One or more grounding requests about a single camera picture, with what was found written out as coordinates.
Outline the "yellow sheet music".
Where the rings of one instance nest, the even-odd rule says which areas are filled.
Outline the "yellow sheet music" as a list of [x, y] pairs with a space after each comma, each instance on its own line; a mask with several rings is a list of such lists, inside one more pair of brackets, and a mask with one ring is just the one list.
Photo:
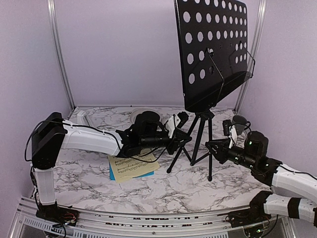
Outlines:
[[119, 158], [108, 155], [110, 172], [117, 183], [122, 183], [130, 179], [146, 175], [160, 168], [157, 159], [153, 153], [147, 154], [145, 150], [142, 156], [134, 158]]

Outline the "blue sheet music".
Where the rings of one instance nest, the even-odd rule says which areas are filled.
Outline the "blue sheet music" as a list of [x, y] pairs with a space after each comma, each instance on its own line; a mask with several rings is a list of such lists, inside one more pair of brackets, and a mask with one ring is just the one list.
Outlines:
[[128, 181], [153, 172], [156, 169], [155, 163], [141, 162], [132, 158], [122, 159], [115, 156], [108, 156], [108, 160], [117, 183]]

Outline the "white metronome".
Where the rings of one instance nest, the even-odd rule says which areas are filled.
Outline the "white metronome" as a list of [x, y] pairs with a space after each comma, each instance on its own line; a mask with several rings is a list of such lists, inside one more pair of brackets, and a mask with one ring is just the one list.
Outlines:
[[77, 123], [80, 125], [91, 126], [91, 120], [85, 111], [79, 111], [77, 114]]

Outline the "black music stand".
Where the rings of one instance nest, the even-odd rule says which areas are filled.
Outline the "black music stand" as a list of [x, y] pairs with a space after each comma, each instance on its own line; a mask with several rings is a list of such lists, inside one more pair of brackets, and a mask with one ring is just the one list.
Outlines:
[[248, 69], [247, 6], [238, 0], [174, 2], [185, 110], [195, 115], [188, 135], [198, 129], [191, 165], [202, 160], [203, 132], [212, 141], [211, 111], [253, 76]]

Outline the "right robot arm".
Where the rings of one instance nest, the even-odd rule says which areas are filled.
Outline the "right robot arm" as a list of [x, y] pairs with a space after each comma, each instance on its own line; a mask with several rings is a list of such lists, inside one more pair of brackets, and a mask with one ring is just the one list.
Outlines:
[[297, 194], [297, 197], [285, 197], [270, 191], [260, 191], [251, 200], [248, 209], [231, 212], [229, 218], [256, 222], [271, 215], [282, 215], [314, 225], [317, 223], [317, 178], [267, 157], [268, 138], [262, 133], [249, 132], [244, 147], [234, 145], [229, 138], [212, 140], [206, 142], [205, 146], [220, 164], [232, 161], [250, 169], [257, 181]]

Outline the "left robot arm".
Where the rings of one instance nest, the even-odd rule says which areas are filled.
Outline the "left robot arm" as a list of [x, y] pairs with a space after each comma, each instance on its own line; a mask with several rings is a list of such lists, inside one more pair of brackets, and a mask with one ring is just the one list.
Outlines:
[[27, 144], [31, 145], [30, 162], [34, 169], [34, 185], [37, 188], [43, 212], [51, 220], [59, 220], [63, 213], [57, 206], [54, 192], [53, 168], [60, 149], [79, 149], [99, 152], [119, 158], [139, 156], [150, 148], [164, 148], [170, 155], [191, 141], [182, 131], [187, 122], [186, 112], [172, 115], [162, 123], [158, 113], [143, 111], [136, 115], [126, 130], [107, 131], [95, 127], [74, 124], [54, 112], [32, 131]]

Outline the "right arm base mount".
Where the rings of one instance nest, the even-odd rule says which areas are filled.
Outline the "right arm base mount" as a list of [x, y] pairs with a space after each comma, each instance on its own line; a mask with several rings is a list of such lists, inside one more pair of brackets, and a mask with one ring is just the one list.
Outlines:
[[272, 195], [269, 191], [260, 191], [249, 203], [248, 209], [229, 212], [225, 218], [232, 228], [268, 221], [271, 215], [264, 212], [264, 204]]

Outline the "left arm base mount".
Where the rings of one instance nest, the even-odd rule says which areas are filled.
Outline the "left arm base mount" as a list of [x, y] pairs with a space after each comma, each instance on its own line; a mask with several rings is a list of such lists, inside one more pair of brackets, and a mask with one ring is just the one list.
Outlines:
[[38, 204], [36, 217], [64, 226], [76, 226], [79, 211], [60, 207], [57, 202], [52, 205]]

